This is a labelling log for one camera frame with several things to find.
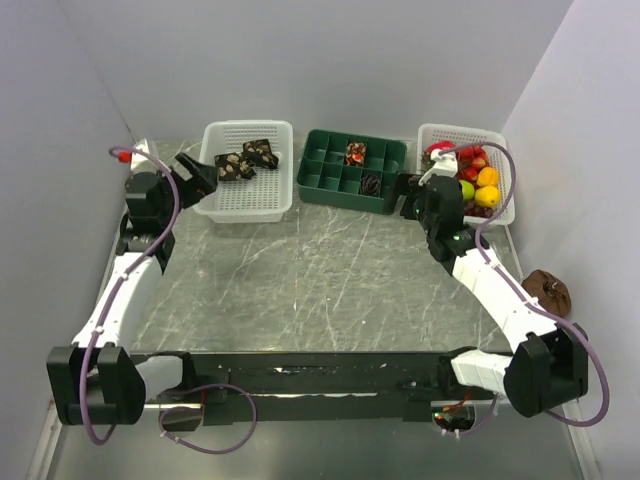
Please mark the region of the black gold floral tie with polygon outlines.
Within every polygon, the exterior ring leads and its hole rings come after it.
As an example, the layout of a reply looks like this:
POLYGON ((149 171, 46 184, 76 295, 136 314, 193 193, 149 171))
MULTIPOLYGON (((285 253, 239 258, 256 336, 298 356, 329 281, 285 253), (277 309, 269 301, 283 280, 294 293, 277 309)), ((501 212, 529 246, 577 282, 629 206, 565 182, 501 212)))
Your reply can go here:
POLYGON ((279 159, 273 153, 267 139, 244 142, 240 152, 220 154, 214 157, 214 166, 218 171, 218 180, 233 182, 251 180, 256 169, 277 170, 279 159))

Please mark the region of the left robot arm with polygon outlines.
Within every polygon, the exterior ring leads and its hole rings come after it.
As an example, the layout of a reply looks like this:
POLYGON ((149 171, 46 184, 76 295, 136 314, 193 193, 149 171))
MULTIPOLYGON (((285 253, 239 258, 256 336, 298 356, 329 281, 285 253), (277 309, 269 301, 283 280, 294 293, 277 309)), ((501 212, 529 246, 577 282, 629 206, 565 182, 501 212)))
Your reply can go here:
POLYGON ((162 393, 185 402, 197 392, 190 354, 156 353, 140 363, 130 354, 137 325, 172 255, 178 214, 217 189, 213 167, 184 152, 175 159, 188 178, 157 162, 154 171, 126 180, 110 278, 71 344, 48 355, 53 400, 64 425, 131 425, 162 393))

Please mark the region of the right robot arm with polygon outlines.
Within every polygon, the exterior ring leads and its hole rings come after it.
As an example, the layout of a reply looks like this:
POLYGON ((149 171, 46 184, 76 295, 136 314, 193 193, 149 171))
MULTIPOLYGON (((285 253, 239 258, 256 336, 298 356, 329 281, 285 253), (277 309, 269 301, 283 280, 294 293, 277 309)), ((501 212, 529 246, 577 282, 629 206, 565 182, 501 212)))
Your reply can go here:
POLYGON ((456 399, 471 387, 481 388, 505 397, 525 417, 585 395, 588 355, 583 331, 561 327, 541 314, 537 300, 465 222, 458 181, 439 175, 422 181, 403 173, 395 187, 406 198, 402 216, 419 222, 432 258, 476 298, 510 348, 507 354, 493 354, 464 347, 442 355, 439 391, 456 399))

